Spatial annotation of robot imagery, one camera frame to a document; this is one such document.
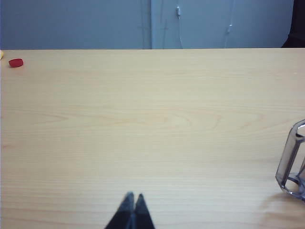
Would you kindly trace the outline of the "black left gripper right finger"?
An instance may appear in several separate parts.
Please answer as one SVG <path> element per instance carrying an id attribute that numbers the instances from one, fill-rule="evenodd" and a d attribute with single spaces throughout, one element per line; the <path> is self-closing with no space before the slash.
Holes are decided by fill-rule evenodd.
<path id="1" fill-rule="evenodd" d="M 134 215 L 135 229 L 155 229 L 143 194 L 138 196 L 135 204 Z"/>

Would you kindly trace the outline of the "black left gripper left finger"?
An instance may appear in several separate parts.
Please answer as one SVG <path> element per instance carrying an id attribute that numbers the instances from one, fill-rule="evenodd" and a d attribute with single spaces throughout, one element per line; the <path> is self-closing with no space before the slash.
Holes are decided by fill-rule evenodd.
<path id="1" fill-rule="evenodd" d="M 105 227 L 106 229 L 134 229 L 134 194 L 127 192 L 118 209 Z"/>

